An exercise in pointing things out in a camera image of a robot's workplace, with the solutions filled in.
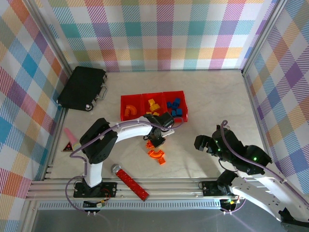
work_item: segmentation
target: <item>orange block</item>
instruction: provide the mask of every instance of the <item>orange block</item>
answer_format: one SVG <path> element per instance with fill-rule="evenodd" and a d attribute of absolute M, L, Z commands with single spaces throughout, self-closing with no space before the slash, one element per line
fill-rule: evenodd
<path fill-rule="evenodd" d="M 154 148 L 154 145 L 153 145 L 150 141 L 148 141 L 148 142 L 146 143 L 146 148 L 147 148 L 147 149 L 152 149 L 152 148 Z"/>
<path fill-rule="evenodd" d="M 159 161 L 160 165 L 162 165 L 162 164 L 164 164 L 166 162 L 163 157 L 159 158 L 158 161 Z"/>

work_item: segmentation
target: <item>plaid wall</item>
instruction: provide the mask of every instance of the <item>plaid wall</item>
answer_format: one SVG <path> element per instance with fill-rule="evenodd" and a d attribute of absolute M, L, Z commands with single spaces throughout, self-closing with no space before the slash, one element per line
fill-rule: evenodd
<path fill-rule="evenodd" d="M 67 76 L 22 1 L 0 6 L 0 232 L 13 232 L 42 173 Z"/>
<path fill-rule="evenodd" d="M 248 48 L 248 50 L 246 52 L 246 55 L 245 55 L 244 59 L 241 62 L 240 69 L 243 69 L 243 67 L 244 67 L 244 65 L 245 65 L 245 63 L 246 63 L 246 61 L 247 61 L 247 59 L 248 59 L 248 57 L 249 57 L 249 55 L 250 55 L 254 45 L 255 45 L 258 37 L 259 37 L 259 35 L 261 34 L 261 32 L 262 32 L 262 30 L 263 30 L 263 28 L 264 28 L 264 26 L 265 26 L 269 16 L 270 16 L 270 13 L 274 9 L 274 6 L 276 5 L 277 1 L 278 0 L 272 0 L 271 1 L 270 5 L 269 5 L 269 7 L 268 7 L 268 9 L 266 11 L 266 14 L 264 15 L 264 17 L 262 19 L 262 22 L 261 22 L 260 26 L 258 27 L 258 29 L 257 29 L 257 31 L 256 31 L 256 33 L 255 33 L 255 35 L 253 37 L 253 39 L 251 40 L 251 44 L 250 44 L 250 46 L 249 46 L 249 48 Z"/>
<path fill-rule="evenodd" d="M 247 77 L 273 160 L 309 193 L 309 0 L 290 0 Z"/>
<path fill-rule="evenodd" d="M 36 2 L 73 68 L 144 71 L 239 68 L 265 0 Z"/>

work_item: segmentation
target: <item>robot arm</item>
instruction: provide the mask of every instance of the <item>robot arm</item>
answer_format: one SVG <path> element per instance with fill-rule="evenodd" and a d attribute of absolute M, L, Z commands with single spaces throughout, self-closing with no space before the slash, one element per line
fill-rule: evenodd
<path fill-rule="evenodd" d="M 158 117 L 148 114 L 133 121 L 136 120 L 141 122 L 139 124 L 131 124 L 130 121 L 127 121 L 127 125 L 119 125 L 118 123 L 110 124 L 104 118 L 100 118 L 81 137 L 80 143 L 85 145 L 99 134 L 110 130 L 103 138 L 96 140 L 83 149 L 83 153 L 88 161 L 87 175 L 84 180 L 89 188 L 93 188 L 102 182 L 103 161 L 109 156 L 115 143 L 135 136 L 144 136 L 144 139 L 150 140 L 154 147 L 159 147 L 165 142 L 166 136 L 174 133 L 174 130 L 162 131 L 157 127 L 143 123 L 143 121 L 149 121 L 150 123 L 168 128 L 174 124 L 174 119 L 169 113 Z"/>
<path fill-rule="evenodd" d="M 226 146 L 221 131 L 223 131 L 230 148 L 238 153 L 241 158 L 261 164 L 264 168 L 237 157 Z M 261 182 L 272 194 L 251 185 L 245 179 L 228 170 L 224 171 L 217 180 L 217 187 L 221 192 L 244 197 L 265 209 L 283 223 L 293 224 L 294 226 L 302 224 L 302 228 L 309 227 L 309 208 L 297 194 L 301 195 L 302 198 L 305 198 L 305 196 L 293 189 L 284 177 L 282 178 L 283 181 L 277 180 L 275 175 L 280 175 L 280 172 L 276 167 L 273 167 L 274 165 L 271 167 L 272 171 L 276 169 L 274 174 L 265 173 L 264 169 L 268 169 L 272 161 L 261 148 L 254 145 L 244 146 L 231 130 L 227 128 L 221 130 L 219 125 L 211 137 L 205 135 L 196 137 L 195 148 L 202 151 L 205 147 L 212 156 L 232 163 L 240 172 L 251 175 Z"/>

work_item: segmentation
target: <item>pink stick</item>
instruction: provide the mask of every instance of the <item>pink stick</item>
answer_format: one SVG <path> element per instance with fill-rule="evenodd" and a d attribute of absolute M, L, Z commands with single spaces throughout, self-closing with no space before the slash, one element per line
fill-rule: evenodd
<path fill-rule="evenodd" d="M 64 129 L 65 134 L 67 135 L 69 141 L 71 142 L 72 146 L 76 143 L 79 143 L 78 139 L 73 135 L 69 128 Z"/>

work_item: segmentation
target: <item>red tray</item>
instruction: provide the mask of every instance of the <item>red tray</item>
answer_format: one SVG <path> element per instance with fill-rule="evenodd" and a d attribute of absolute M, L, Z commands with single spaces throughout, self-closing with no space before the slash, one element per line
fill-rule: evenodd
<path fill-rule="evenodd" d="M 185 103 L 185 96 L 183 91 L 173 91 L 173 92 L 161 92 L 161 93 L 144 93 L 144 94 L 135 94 L 135 95 L 123 95 L 121 96 L 120 102 L 120 118 L 121 121 L 127 121 L 139 118 L 146 114 L 146 112 L 150 112 L 148 100 L 154 99 L 155 103 L 160 105 L 160 109 L 157 110 L 160 115 L 165 112 L 169 112 L 171 114 L 171 109 L 168 109 L 167 102 L 173 102 L 176 98 L 180 98 L 180 105 L 178 108 L 183 110 L 183 121 L 188 121 L 188 108 Z M 136 115 L 125 116 L 125 110 L 127 105 L 133 105 L 136 107 Z M 181 122 L 180 119 L 175 119 L 175 122 Z"/>

